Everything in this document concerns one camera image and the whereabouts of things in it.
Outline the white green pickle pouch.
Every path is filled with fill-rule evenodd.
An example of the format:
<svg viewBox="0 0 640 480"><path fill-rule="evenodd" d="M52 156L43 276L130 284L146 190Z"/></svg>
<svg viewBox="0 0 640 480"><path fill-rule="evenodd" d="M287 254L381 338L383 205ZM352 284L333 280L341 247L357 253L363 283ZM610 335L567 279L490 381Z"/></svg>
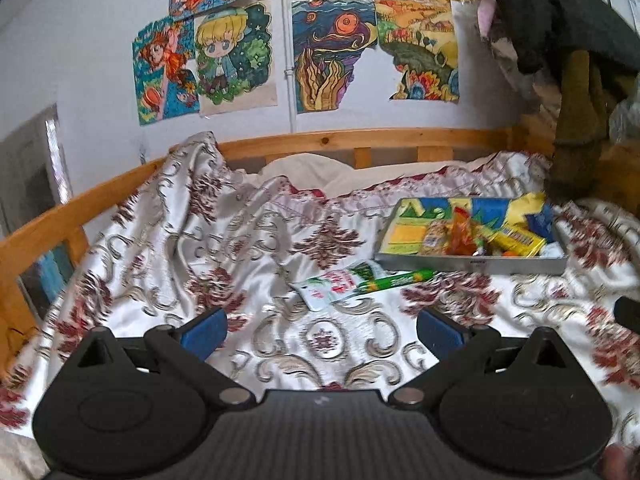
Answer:
<svg viewBox="0 0 640 480"><path fill-rule="evenodd" d="M358 287L365 282L386 276L386 271L378 263L362 260L344 269L327 270L293 283L291 287L311 312L319 312L331 307L334 302L355 296Z"/></svg>

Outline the landscape hill drawing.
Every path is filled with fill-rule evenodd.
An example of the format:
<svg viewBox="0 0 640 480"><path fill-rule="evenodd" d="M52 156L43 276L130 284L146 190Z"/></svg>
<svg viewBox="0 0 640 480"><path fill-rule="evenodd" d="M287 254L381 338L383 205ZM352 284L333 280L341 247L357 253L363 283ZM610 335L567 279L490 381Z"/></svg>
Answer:
<svg viewBox="0 0 640 480"><path fill-rule="evenodd" d="M374 0L378 43L400 73L393 100L458 102L459 60L448 0Z"/></svg>

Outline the anime boy drawing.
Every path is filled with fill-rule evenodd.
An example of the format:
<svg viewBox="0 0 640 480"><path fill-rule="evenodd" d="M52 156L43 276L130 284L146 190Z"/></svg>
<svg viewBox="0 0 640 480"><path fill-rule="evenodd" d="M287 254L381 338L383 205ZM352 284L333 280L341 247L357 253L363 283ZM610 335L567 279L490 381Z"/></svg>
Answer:
<svg viewBox="0 0 640 480"><path fill-rule="evenodd" d="M194 48L201 116L278 104L269 6L229 6L199 16Z"/></svg>

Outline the wooden bed frame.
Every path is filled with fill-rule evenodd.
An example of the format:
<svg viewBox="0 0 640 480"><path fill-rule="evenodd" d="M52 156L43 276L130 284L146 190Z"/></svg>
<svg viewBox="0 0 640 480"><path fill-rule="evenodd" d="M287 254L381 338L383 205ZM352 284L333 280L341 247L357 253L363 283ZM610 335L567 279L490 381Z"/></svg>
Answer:
<svg viewBox="0 0 640 480"><path fill-rule="evenodd" d="M260 158L273 162L300 153L350 151L356 168L372 165L372 151L411 148L418 162L448 160L459 150L539 153L550 156L548 136L526 126L498 129L373 128L261 136L222 142L221 153L229 162ZM7 372L32 336L37 321L18 278L45 252L58 245L77 266L89 248L84 231L104 211L121 204L163 167L162 158L137 166L47 210L1 242L1 369ZM639 211L639 144L606 144L594 174L594 197L620 206L632 214Z"/></svg>

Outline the black hanging garment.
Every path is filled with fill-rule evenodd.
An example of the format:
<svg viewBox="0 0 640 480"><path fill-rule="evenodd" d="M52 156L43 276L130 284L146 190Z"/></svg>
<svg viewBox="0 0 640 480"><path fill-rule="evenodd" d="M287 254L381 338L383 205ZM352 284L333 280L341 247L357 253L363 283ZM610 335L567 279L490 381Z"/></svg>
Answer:
<svg viewBox="0 0 640 480"><path fill-rule="evenodd" d="M586 51L602 87L623 101L639 73L639 36L602 0L496 0L518 70L544 68L556 84L570 54Z"/></svg>

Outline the nut bar clear packet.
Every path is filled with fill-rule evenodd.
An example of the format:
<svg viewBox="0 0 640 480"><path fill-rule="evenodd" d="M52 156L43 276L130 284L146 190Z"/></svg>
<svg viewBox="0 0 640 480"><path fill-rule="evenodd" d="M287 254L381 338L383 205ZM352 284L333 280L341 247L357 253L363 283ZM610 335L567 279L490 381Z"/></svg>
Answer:
<svg viewBox="0 0 640 480"><path fill-rule="evenodd" d="M451 222L446 219L431 221L426 226L424 239L422 240L419 256L437 256L446 252L449 240Z"/></svg>

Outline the white pillow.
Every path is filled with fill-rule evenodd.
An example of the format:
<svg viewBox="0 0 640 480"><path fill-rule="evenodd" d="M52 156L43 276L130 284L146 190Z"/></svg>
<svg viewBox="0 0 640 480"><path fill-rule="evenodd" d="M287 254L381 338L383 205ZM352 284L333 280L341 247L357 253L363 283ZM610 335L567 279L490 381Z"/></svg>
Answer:
<svg viewBox="0 0 640 480"><path fill-rule="evenodd" d="M295 154L270 162L257 174L247 174L250 184L259 186L275 177L287 177L298 190L319 190L334 198L356 190L370 188L397 178L432 174L447 167L473 170L489 162L491 156L472 162L444 160L443 162L408 162L408 164L375 166L354 169L338 160L316 154Z"/></svg>

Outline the yellow gold snack packet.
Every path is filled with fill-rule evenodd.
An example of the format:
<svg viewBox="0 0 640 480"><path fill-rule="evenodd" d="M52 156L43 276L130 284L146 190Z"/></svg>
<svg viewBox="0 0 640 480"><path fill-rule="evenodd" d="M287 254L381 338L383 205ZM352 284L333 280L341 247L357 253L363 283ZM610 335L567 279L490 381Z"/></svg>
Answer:
<svg viewBox="0 0 640 480"><path fill-rule="evenodd" d="M500 226L489 240L504 252L513 252L523 258L535 257L546 244L546 240L537 234L510 224Z"/></svg>

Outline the swirly night seaweed drawing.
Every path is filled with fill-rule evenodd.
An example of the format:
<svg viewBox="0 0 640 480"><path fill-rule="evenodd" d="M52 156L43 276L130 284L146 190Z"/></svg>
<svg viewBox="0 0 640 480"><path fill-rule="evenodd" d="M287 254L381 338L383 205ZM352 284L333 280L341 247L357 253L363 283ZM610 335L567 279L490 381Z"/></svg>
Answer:
<svg viewBox="0 0 640 480"><path fill-rule="evenodd" d="M373 0L305 0L292 3L296 110L337 110L355 65L378 43Z"/></svg>

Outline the blue white box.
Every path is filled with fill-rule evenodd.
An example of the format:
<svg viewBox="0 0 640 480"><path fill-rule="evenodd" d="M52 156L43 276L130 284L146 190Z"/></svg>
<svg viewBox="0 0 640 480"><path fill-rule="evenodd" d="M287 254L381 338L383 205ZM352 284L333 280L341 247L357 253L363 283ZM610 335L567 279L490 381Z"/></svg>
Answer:
<svg viewBox="0 0 640 480"><path fill-rule="evenodd" d="M526 214L525 216L527 229L543 238L547 244L555 242L553 234L553 215L553 208L549 204L544 203L540 211L533 212L532 214Z"/></svg>

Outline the red-haired girl drawing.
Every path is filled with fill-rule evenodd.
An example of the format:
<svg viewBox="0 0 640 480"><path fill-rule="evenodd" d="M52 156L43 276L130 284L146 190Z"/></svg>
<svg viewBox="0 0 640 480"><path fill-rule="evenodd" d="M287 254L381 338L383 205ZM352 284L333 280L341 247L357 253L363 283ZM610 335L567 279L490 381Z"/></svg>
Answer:
<svg viewBox="0 0 640 480"><path fill-rule="evenodd" d="M200 111L192 18L147 24L132 42L132 71L138 121L142 126Z"/></svg>

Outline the olive brown hanging garment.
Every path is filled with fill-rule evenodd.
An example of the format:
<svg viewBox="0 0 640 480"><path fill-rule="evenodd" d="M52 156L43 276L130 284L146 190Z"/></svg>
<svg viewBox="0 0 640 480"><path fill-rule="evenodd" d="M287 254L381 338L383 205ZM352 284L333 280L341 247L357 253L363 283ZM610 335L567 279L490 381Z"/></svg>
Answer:
<svg viewBox="0 0 640 480"><path fill-rule="evenodd" d="M547 194L557 203L584 197L591 190L606 135L600 70L591 64L588 51L574 51L566 60L561 96L546 182Z"/></svg>

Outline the floral satin bedspread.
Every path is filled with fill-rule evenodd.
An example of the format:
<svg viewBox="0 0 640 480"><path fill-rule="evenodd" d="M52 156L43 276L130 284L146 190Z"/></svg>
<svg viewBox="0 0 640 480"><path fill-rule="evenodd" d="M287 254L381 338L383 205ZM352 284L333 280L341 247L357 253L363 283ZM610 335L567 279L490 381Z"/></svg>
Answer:
<svg viewBox="0 0 640 480"><path fill-rule="evenodd" d="M563 274L451 273L311 312L291 285L369 260L403 198L537 193L549 164L502 152L480 168L447 167L334 198L287 177L255 186L209 133L192 136L127 198L58 296L1 388L1 474L39 479L32 437L47 386L93 327L140 336L221 308L229 333L210 364L256 393L373 388L389 393L433 366L416 317L435 308L506 336L555 328L610 407L615 442L639 443L639 339L615 322L615 301L639 293L639 225L584 200L560 208Z"/></svg>

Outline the green sausage stick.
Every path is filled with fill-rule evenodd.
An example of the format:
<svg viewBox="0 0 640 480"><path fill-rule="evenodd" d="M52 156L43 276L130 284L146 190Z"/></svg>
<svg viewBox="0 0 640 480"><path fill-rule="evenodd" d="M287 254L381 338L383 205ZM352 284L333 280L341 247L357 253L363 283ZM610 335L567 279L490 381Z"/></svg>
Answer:
<svg viewBox="0 0 640 480"><path fill-rule="evenodd" d="M357 297L361 295L372 294L372 292L380 292L381 290L423 283L434 278L435 271L431 269L423 269L408 273L401 273L386 278L377 278L376 280L366 281L359 284L349 297Z"/></svg>

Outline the orange snack bag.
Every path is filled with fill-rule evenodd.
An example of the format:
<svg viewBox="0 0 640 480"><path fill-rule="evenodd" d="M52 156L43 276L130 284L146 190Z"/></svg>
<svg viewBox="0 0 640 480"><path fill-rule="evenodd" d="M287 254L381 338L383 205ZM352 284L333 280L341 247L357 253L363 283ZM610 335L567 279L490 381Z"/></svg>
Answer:
<svg viewBox="0 0 640 480"><path fill-rule="evenodd" d="M446 255L450 256L482 256L485 253L484 238L477 232L474 222L466 209L455 206Z"/></svg>

